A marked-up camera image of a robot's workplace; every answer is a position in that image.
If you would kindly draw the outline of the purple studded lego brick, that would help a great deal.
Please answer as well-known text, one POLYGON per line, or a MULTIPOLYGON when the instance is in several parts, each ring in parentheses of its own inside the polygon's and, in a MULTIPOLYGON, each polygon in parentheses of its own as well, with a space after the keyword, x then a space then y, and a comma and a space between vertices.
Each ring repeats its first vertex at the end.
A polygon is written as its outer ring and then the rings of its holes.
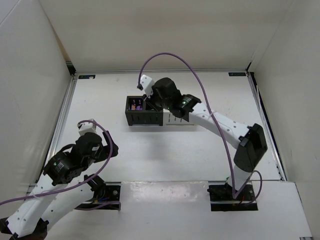
POLYGON ((135 108, 137 111, 142 111, 143 110, 143 107, 142 106, 137 106, 136 108, 135 108))

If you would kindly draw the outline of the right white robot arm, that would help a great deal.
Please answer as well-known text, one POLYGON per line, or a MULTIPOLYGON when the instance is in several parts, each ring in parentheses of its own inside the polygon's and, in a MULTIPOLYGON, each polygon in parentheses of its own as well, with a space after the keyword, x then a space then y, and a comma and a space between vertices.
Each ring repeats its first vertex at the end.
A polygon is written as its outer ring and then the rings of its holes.
POLYGON ((181 94, 168 77, 154 81, 142 75, 138 87, 153 109, 167 110, 177 119, 203 127, 221 137, 225 146, 231 145, 235 149, 234 157, 227 156, 230 177, 226 184, 231 189, 232 197, 236 198, 268 149, 263 127, 257 123, 248 126, 210 110, 199 98, 181 94))

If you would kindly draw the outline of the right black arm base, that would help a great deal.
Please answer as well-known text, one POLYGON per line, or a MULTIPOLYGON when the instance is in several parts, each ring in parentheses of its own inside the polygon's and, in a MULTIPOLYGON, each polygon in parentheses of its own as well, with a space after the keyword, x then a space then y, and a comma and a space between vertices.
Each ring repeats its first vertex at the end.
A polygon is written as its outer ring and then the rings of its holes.
POLYGON ((232 188, 226 183, 210 184, 207 192, 212 212, 258 211, 257 203, 253 202, 256 195, 251 184, 247 184, 236 198, 233 198, 232 188))

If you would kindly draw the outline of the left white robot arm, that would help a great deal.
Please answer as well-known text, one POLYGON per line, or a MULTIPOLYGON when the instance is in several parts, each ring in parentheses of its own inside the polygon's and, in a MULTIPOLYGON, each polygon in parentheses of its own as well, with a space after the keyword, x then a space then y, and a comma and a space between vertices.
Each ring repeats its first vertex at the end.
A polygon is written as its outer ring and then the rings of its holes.
POLYGON ((87 132, 64 146, 48 161, 29 198, 0 220, 0 232, 12 240, 43 240, 60 219, 86 201, 93 200, 87 210, 107 205, 120 209, 102 178, 84 173, 92 164, 117 156, 118 150, 108 131, 103 136, 87 132))

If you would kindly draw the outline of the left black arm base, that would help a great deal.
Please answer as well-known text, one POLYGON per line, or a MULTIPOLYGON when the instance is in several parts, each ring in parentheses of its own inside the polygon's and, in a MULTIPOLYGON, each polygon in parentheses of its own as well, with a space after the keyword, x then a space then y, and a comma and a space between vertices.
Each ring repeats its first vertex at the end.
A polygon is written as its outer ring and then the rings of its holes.
POLYGON ((120 204, 121 196, 121 183, 120 182, 107 182, 104 184, 98 193, 75 209, 80 211, 92 210, 121 210, 120 204))

